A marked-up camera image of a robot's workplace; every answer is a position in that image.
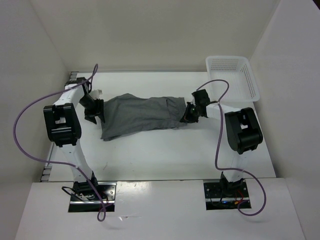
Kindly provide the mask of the grey shorts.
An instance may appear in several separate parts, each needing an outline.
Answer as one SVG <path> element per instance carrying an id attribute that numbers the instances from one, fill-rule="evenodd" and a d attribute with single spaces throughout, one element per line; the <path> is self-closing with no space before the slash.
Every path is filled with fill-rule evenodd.
<path id="1" fill-rule="evenodd" d="M 101 139 L 111 141 L 138 132 L 184 127 L 187 124 L 181 119 L 186 108 L 183 97 L 139 98 L 130 93 L 116 96 L 103 104 Z"/>

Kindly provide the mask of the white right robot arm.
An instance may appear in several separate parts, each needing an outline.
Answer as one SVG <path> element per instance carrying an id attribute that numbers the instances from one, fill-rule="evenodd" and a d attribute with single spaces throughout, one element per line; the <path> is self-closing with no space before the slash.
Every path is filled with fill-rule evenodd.
<path id="1" fill-rule="evenodd" d="M 200 117 L 220 121 L 214 166 L 221 171 L 220 193 L 230 197 L 243 184 L 249 153 L 256 150 L 263 141 L 260 125 L 251 107 L 240 109 L 211 101 L 205 89 L 193 92 L 192 97 L 192 101 L 186 103 L 181 122 L 197 123 Z M 232 162 L 229 166 L 219 167 L 218 159 L 222 143 L 227 143 L 228 149 L 232 151 Z"/>

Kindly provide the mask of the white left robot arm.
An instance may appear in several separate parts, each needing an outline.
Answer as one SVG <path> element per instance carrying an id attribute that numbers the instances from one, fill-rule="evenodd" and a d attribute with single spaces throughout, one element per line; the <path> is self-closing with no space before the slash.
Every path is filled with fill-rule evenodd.
<path id="1" fill-rule="evenodd" d="M 71 164 L 75 193 L 94 200 L 100 194 L 100 187 L 81 147 L 82 128 L 76 107 L 80 104 L 84 108 L 84 119 L 96 125 L 96 118 L 105 122 L 104 101 L 90 95 L 92 83 L 84 77 L 67 81 L 65 90 L 54 104 L 43 108 L 47 135 Z"/>

